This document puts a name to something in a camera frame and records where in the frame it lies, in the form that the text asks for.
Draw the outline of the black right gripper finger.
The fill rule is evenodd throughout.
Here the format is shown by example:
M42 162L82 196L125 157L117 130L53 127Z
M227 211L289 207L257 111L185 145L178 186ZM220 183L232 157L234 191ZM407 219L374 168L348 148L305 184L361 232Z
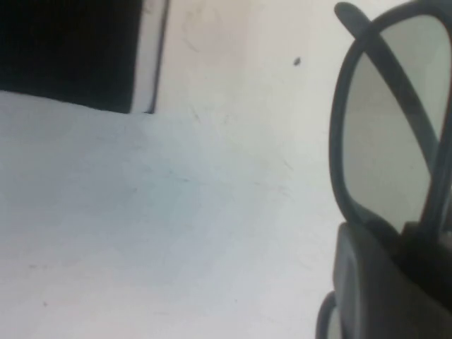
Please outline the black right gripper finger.
M360 226L339 227L333 285L344 338L450 338L451 312Z

